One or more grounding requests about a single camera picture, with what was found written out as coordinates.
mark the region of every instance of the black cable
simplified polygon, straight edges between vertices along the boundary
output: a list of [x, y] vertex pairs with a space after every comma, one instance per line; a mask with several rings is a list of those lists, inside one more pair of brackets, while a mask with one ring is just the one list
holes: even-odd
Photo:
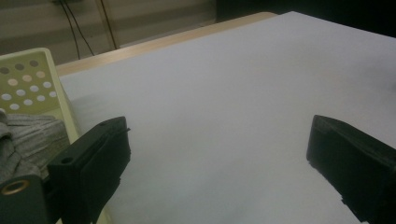
[[80, 56], [79, 56], [79, 49], [78, 49], [78, 43], [77, 43], [77, 39], [76, 39], [76, 34], [74, 33], [74, 29], [73, 29], [73, 26], [72, 26], [72, 22], [70, 21], [69, 14], [67, 14], [66, 8], [64, 8], [64, 1], [63, 1], [63, 0], [61, 0], [61, 6], [62, 6], [62, 8], [64, 9], [64, 14], [65, 14], [66, 17], [67, 17], [67, 20], [69, 21], [70, 30], [72, 30], [73, 38], [74, 38], [75, 44], [76, 44], [78, 59], [81, 59]]
[[73, 14], [73, 11], [72, 11], [72, 9], [70, 9], [70, 7], [69, 7], [69, 5], [67, 4], [67, 2], [66, 2], [66, 0], [61, 0], [61, 2], [64, 2], [65, 4], [66, 4], [66, 7], [69, 9], [69, 11], [70, 11], [70, 14], [72, 15], [72, 17], [73, 17], [73, 20], [75, 21], [75, 23], [76, 23], [76, 26], [77, 26], [77, 28], [78, 28], [78, 31], [79, 31], [79, 33], [81, 34], [81, 37], [82, 37], [82, 39], [85, 41], [85, 43], [87, 44], [87, 46], [88, 46], [88, 49], [90, 50], [90, 52], [91, 52], [91, 54], [92, 54], [92, 56], [94, 56], [94, 54], [93, 54], [93, 52], [92, 52], [92, 49], [91, 49], [91, 46], [90, 46], [90, 44], [88, 44], [88, 41], [87, 41], [87, 39], [85, 39], [85, 37], [84, 37], [84, 35], [82, 34], [82, 32], [81, 32], [81, 29], [79, 29], [79, 25], [78, 25], [78, 22], [77, 22], [77, 20], [76, 20], [76, 17], [74, 16], [74, 14]]

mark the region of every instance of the gray cloth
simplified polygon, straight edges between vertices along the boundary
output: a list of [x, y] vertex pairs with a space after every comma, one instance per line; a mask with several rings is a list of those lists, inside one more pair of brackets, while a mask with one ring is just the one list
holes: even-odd
[[0, 111], [0, 183], [21, 176], [48, 176], [47, 165], [69, 146], [61, 120]]

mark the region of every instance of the white table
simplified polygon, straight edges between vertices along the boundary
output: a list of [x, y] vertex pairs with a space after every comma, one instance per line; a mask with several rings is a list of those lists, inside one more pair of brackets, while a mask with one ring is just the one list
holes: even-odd
[[305, 158], [314, 115], [396, 147], [396, 39], [298, 13], [61, 78], [82, 130], [125, 116], [115, 224], [354, 224]]

